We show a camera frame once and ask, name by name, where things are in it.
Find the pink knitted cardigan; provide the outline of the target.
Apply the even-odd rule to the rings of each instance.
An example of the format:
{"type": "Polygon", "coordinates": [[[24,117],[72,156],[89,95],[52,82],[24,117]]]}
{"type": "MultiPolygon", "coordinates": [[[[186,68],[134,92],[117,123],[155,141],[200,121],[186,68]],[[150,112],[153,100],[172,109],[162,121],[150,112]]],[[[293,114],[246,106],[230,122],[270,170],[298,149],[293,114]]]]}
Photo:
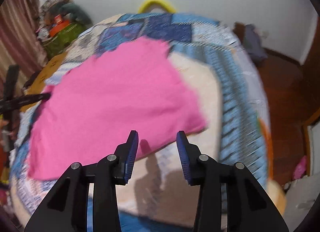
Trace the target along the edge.
{"type": "Polygon", "coordinates": [[[50,86],[30,137],[28,176],[58,179],[74,162],[112,154],[132,130],[141,158],[207,126],[196,93],[168,59],[169,43],[140,37],[92,56],[50,86]]]}

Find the dark clothes pile on chair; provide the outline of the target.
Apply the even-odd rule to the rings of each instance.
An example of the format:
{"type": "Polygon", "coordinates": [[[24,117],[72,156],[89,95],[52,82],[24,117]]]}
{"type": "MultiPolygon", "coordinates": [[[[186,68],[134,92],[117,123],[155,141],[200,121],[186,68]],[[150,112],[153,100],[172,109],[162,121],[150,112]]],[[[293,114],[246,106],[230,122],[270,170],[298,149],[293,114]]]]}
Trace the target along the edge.
{"type": "Polygon", "coordinates": [[[266,51],[261,45],[261,39],[256,32],[255,25],[245,25],[241,22],[235,22],[233,32],[240,40],[254,64],[261,64],[268,58],[266,51]]]}

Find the wooden lap desk tray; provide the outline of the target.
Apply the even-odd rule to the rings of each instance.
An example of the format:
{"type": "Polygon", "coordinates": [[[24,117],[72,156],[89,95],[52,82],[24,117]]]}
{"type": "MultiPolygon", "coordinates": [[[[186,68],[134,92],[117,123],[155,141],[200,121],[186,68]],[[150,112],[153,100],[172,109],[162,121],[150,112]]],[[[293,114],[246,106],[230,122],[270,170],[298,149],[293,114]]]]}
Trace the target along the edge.
{"type": "Polygon", "coordinates": [[[66,55],[67,52],[54,56],[41,70],[34,82],[27,89],[26,95],[40,94],[46,85],[45,81],[57,71],[66,55]]]}

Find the pink striped curtain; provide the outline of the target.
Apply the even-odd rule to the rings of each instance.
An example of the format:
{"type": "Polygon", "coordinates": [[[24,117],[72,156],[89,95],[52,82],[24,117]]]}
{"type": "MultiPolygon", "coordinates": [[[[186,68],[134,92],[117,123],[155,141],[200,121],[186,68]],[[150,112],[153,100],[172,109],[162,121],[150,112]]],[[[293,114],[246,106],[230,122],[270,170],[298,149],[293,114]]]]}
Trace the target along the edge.
{"type": "Polygon", "coordinates": [[[19,94],[25,82],[48,62],[37,39],[39,0],[4,0],[1,4],[1,90],[11,65],[20,68],[16,84],[19,94]]]}

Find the green bag with clutter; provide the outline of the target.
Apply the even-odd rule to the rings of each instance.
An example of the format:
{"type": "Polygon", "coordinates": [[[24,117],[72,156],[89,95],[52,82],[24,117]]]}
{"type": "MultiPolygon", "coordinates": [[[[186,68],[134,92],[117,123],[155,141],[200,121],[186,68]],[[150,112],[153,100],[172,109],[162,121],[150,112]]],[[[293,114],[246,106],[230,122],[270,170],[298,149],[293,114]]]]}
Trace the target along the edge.
{"type": "Polygon", "coordinates": [[[89,15],[73,0],[47,0],[40,5],[36,35],[51,59],[63,53],[92,25],[89,15]]]}

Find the blue patchwork bed quilt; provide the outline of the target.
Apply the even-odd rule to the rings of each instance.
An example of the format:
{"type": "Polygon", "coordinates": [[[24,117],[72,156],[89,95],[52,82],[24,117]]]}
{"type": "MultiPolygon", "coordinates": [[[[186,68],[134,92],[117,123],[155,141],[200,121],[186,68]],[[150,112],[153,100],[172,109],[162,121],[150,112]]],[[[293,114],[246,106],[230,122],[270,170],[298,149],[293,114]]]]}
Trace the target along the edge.
{"type": "MultiPolygon", "coordinates": [[[[170,57],[199,91],[210,127],[192,141],[224,164],[244,161],[262,186],[272,188],[268,102],[256,67],[236,35],[219,21],[192,14],[144,13],[113,16],[82,33],[64,59],[52,59],[46,84],[57,85],[87,58],[117,47],[124,38],[102,39],[111,27],[141,23],[135,36],[170,42],[170,57]]],[[[176,144],[156,153],[157,171],[146,180],[150,195],[138,206],[135,181],[117,190],[123,231],[191,231],[196,190],[182,177],[176,144]]]]}

